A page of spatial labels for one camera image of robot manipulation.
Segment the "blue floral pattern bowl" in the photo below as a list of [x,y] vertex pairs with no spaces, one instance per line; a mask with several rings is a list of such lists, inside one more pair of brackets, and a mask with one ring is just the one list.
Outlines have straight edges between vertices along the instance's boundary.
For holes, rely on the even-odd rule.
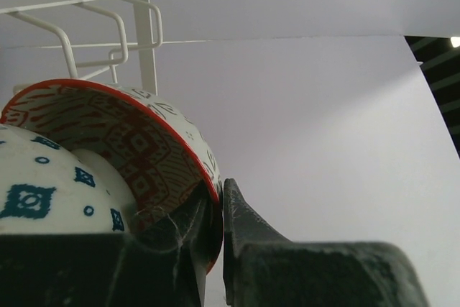
[[1,233],[130,233],[136,201],[102,156],[1,125]]

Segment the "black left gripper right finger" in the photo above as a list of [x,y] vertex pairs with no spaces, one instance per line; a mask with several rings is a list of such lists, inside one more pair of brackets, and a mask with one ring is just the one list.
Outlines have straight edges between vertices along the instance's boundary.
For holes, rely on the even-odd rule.
[[428,306],[406,254],[387,242],[293,242],[224,183],[228,306]]

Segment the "red rimmed bowl underneath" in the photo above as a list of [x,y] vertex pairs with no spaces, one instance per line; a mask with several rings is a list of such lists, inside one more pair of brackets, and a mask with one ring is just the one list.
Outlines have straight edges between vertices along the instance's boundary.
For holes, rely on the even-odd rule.
[[208,263],[215,264],[224,237],[219,167],[201,132],[172,104],[140,88],[52,79],[14,95],[1,122],[36,132],[67,150],[102,156],[130,187],[141,229],[183,204],[204,182],[212,201]]

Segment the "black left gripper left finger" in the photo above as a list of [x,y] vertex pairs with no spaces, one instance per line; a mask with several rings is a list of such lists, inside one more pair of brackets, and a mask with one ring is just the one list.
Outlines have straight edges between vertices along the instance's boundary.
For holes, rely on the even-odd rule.
[[202,306],[216,245],[211,199],[185,203],[138,234],[1,238],[3,306]]

